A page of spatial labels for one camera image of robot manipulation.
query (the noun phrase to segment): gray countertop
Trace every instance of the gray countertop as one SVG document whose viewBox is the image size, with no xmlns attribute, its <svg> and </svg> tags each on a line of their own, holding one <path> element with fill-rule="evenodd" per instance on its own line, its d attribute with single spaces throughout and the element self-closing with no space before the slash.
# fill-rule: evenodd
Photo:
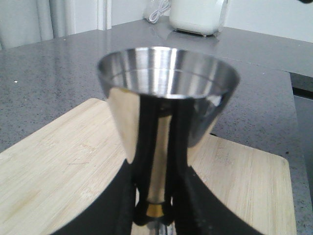
<svg viewBox="0 0 313 235">
<path fill-rule="evenodd" d="M 312 205 L 286 71 L 312 76 L 302 49 L 312 55 L 313 45 L 288 39 L 278 43 L 281 40 L 285 39 L 230 28 L 204 38 L 174 32 L 163 18 L 155 25 L 142 20 L 0 51 L 0 151 L 88 98 L 104 99 L 96 64 L 105 54 L 170 46 L 215 55 L 235 67 L 242 79 L 213 133 L 289 161 L 298 234 L 310 235 Z M 303 64 L 286 62 L 281 47 L 288 48 L 285 53 L 302 54 L 297 59 Z M 268 55 L 264 48 L 276 53 Z M 278 63 L 277 58 L 285 60 Z"/>
</svg>

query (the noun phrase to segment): white cable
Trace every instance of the white cable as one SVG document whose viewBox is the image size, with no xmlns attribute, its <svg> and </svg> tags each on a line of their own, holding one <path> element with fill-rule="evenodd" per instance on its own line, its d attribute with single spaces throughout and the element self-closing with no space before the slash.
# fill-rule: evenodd
<svg viewBox="0 0 313 235">
<path fill-rule="evenodd" d="M 162 0 L 158 6 L 158 9 L 152 12 L 149 16 L 148 21 L 152 24 L 155 24 L 159 17 L 164 14 L 171 7 L 171 0 Z"/>
</svg>

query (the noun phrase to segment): metal cup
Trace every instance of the metal cup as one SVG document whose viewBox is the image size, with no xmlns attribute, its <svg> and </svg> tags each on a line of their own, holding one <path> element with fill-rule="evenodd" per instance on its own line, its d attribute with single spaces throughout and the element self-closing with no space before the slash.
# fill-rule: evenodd
<svg viewBox="0 0 313 235">
<path fill-rule="evenodd" d="M 169 225 L 176 188 L 239 76 L 216 58 L 168 47 L 109 54 L 98 71 L 139 191 L 134 222 Z"/>
</svg>

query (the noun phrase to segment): gray curtain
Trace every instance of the gray curtain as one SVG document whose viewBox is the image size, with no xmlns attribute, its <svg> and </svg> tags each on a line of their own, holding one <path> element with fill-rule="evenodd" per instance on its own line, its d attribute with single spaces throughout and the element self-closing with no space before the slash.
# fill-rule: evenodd
<svg viewBox="0 0 313 235">
<path fill-rule="evenodd" d="M 0 49 L 69 34 L 66 0 L 0 0 Z"/>
</svg>

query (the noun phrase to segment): bamboo board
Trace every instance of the bamboo board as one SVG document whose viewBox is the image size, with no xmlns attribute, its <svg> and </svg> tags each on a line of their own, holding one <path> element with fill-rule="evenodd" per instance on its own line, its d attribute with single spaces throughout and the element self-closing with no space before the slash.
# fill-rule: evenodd
<svg viewBox="0 0 313 235">
<path fill-rule="evenodd" d="M 49 234 L 83 211 L 125 155 L 106 102 L 89 99 L 0 153 L 0 234 Z M 208 136 L 195 171 L 239 217 L 268 235 L 295 235 L 289 164 Z"/>
</svg>

